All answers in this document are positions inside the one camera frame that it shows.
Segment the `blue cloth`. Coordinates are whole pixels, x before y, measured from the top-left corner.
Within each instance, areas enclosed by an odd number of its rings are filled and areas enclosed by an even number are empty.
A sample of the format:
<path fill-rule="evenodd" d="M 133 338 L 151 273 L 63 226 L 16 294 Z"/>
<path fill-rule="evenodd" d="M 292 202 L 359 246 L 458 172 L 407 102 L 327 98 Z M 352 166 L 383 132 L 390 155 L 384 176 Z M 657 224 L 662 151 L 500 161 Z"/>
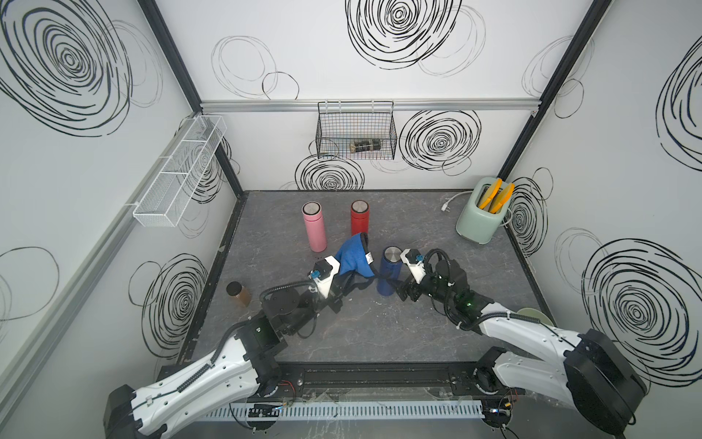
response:
<path fill-rule="evenodd" d="M 376 276 L 372 265 L 373 257 L 369 251 L 369 236 L 365 232 L 357 233 L 345 241 L 335 259 L 339 263 L 338 275 L 354 273 L 364 278 Z"/>

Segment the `blue thermos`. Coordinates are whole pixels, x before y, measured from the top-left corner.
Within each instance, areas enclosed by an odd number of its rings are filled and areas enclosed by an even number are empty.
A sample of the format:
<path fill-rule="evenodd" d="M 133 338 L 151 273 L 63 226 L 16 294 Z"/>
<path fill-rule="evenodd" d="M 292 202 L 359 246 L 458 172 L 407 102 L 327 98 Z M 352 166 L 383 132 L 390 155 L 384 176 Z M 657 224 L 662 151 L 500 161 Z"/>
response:
<path fill-rule="evenodd" d="M 392 296 L 400 286 L 400 255 L 401 250 L 397 246 L 389 246 L 383 251 L 377 283 L 377 291 L 381 296 Z"/>

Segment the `red thermos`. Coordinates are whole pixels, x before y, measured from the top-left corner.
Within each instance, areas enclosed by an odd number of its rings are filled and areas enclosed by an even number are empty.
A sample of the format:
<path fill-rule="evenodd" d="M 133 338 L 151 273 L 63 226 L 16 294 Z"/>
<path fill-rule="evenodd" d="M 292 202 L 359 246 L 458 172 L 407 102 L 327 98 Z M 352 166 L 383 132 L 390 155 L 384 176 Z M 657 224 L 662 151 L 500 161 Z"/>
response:
<path fill-rule="evenodd" d="M 367 201 L 363 199 L 357 199 L 352 202 L 350 207 L 352 235 L 369 232 L 369 215 L 370 208 L 369 203 L 367 203 Z"/>

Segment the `pink thermos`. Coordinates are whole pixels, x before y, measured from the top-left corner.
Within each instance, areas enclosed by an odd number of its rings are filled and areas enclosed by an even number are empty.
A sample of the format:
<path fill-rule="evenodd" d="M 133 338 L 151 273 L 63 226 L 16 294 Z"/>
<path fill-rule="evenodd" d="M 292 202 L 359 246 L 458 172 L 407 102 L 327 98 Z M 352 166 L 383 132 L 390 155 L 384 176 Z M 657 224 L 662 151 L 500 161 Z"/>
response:
<path fill-rule="evenodd" d="M 323 252 L 327 248 L 327 234 L 321 205 L 315 201 L 307 202 L 302 207 L 302 213 L 311 250 Z"/>

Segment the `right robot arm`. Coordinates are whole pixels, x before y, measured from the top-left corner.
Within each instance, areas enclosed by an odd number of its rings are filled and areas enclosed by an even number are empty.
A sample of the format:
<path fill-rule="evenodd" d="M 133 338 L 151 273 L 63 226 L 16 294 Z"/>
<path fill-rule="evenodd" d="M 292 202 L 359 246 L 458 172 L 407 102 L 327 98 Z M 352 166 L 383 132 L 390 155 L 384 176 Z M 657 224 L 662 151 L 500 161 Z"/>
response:
<path fill-rule="evenodd" d="M 457 330 L 501 340 L 516 352 L 493 348 L 476 365 L 477 387 L 486 394 L 522 388 L 575 409 L 599 430 L 620 437 L 637 422 L 646 395 L 637 372 L 614 342 L 596 329 L 560 329 L 525 316 L 471 289 L 457 261 L 441 249 L 400 252 L 409 277 L 398 287 L 401 299 L 428 296 Z"/>

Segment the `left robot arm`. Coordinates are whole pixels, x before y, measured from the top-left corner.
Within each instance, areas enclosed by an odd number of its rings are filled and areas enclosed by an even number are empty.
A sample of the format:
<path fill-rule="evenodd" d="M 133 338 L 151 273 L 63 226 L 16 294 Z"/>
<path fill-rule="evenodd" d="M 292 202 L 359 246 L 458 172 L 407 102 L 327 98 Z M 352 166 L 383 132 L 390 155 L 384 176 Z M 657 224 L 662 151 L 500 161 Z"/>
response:
<path fill-rule="evenodd" d="M 231 402 L 268 394 L 281 381 L 275 357 L 292 335 L 326 307 L 374 279 L 356 273 L 315 276 L 277 285 L 261 293 L 261 312 L 229 327 L 214 351 L 180 371 L 133 389 L 112 391 L 103 417 L 108 438 L 171 438 L 203 416 Z"/>

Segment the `mint green toaster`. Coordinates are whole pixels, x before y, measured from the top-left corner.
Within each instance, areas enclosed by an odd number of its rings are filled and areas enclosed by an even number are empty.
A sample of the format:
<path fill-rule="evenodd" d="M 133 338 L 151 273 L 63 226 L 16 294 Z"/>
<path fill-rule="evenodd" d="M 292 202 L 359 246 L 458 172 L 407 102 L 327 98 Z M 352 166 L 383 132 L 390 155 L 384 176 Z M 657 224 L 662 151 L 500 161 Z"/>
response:
<path fill-rule="evenodd" d="M 510 209 L 516 185 L 499 177 L 481 179 L 456 223 L 456 232 L 466 240 L 488 244 Z"/>

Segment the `light green plate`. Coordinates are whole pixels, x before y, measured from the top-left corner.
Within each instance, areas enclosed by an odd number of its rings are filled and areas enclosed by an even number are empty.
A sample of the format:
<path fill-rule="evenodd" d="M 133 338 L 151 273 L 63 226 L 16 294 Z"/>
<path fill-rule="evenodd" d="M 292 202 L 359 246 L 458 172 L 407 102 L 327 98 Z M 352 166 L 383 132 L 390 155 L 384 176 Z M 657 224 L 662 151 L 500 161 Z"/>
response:
<path fill-rule="evenodd" d="M 532 307 L 524 307 L 521 308 L 517 314 L 520 316 L 528 316 L 529 318 L 535 318 L 539 320 L 539 322 L 546 324 L 550 327 L 554 327 L 553 321 L 543 312 L 541 312 L 538 309 L 532 308 Z"/>

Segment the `small brown jar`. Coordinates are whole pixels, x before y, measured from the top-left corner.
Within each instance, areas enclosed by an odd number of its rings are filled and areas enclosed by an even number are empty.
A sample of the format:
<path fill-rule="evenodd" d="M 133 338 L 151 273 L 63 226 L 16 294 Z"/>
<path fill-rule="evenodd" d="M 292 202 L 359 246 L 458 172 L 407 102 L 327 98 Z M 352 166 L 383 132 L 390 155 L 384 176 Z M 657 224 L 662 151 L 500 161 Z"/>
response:
<path fill-rule="evenodd" d="M 236 303 L 242 307 L 248 307 L 252 301 L 252 295 L 247 287 L 240 282 L 231 282 L 226 286 L 226 293 Z"/>

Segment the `white mesh shelf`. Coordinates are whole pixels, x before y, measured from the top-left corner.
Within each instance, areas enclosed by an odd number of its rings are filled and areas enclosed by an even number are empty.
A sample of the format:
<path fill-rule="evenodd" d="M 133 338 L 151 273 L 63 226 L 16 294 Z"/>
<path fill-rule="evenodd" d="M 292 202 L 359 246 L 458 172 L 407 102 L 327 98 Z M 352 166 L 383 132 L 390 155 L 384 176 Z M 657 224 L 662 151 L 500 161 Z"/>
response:
<path fill-rule="evenodd" d="M 133 211 L 142 226 L 166 228 L 180 223 L 226 131 L 218 115 L 184 120 L 175 135 L 175 146 Z"/>

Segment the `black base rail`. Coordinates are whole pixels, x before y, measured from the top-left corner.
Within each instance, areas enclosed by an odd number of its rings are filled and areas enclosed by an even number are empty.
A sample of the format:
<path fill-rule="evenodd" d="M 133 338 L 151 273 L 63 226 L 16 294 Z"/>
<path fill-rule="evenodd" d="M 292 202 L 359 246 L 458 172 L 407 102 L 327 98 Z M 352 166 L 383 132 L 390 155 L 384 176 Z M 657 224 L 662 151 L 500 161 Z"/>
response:
<path fill-rule="evenodd" d="M 571 392 L 563 372 L 530 359 L 515 364 L 486 360 L 452 362 L 281 362 L 269 380 L 290 395 L 313 389 L 438 388 L 453 396 L 540 393 L 564 400 Z"/>

